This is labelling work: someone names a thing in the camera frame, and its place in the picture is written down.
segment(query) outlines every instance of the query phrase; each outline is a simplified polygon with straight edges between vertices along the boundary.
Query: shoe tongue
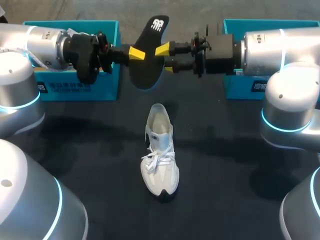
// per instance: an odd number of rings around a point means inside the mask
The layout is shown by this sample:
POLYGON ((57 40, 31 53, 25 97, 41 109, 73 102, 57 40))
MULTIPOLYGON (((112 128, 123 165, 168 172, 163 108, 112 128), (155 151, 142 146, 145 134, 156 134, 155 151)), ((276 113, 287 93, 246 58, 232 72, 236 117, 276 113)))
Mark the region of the shoe tongue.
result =
POLYGON ((149 131, 149 141, 153 151, 165 151, 169 147, 169 139, 168 133, 157 134, 149 131))

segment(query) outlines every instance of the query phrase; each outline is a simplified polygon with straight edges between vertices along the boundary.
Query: sneaker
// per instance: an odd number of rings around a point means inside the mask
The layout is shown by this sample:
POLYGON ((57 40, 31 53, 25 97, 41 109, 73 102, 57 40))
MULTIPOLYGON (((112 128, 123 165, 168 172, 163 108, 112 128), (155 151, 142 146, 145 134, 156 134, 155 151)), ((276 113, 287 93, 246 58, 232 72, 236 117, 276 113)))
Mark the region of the sneaker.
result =
POLYGON ((151 153, 142 157, 140 168, 145 185, 160 200, 172 197, 179 183, 173 133, 165 107, 154 104, 145 126, 145 140, 148 135, 151 153))

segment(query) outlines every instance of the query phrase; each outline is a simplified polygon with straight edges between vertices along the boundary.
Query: blue box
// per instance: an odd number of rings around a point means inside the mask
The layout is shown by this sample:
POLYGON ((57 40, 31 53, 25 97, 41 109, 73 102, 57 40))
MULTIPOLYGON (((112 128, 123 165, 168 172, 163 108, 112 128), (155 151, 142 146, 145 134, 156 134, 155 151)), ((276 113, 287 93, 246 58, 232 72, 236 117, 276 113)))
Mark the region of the blue box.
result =
MULTIPOLYGON (((72 29, 78 33, 103 32, 108 42, 121 45, 118 21, 26 21, 24 25, 56 29, 72 29)), ((64 72, 36 71, 35 76, 42 90, 43 101, 115 101, 118 94, 119 64, 112 64, 112 74, 100 72, 92 85, 81 84, 75 70, 64 72)))
MULTIPOLYGON (((246 32, 276 29, 320 27, 318 21, 225 19, 223 33, 233 34, 236 42, 243 40, 246 32)), ((262 100, 269 76, 243 76, 241 69, 236 75, 223 77, 227 99, 262 100)))

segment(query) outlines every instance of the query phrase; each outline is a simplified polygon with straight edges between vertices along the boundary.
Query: black table surface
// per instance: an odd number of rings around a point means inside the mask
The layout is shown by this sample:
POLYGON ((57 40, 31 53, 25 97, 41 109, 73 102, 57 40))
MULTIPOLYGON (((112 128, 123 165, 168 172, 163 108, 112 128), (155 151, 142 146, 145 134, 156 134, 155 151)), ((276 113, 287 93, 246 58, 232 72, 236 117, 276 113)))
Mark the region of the black table surface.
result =
POLYGON ((121 72, 117 101, 45 102, 39 130, 12 137, 83 202, 88 240, 282 240, 282 199, 319 164, 259 134, 262 101, 226 100, 222 76, 164 73, 140 91, 121 72), (140 172, 150 107, 174 129, 178 193, 159 203, 140 172))

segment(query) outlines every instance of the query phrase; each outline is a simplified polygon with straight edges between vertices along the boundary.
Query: white shoelace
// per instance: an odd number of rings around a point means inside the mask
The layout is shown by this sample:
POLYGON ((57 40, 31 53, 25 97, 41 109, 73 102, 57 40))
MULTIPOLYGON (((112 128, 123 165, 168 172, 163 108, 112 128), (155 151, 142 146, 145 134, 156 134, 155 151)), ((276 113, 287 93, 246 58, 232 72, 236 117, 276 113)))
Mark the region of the white shoelace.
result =
POLYGON ((153 151, 151 145, 147 148, 151 153, 142 157, 142 159, 147 158, 145 167, 149 174, 155 173, 157 166, 169 165, 171 161, 175 160, 175 152, 169 152, 171 147, 170 144, 164 152, 153 151))

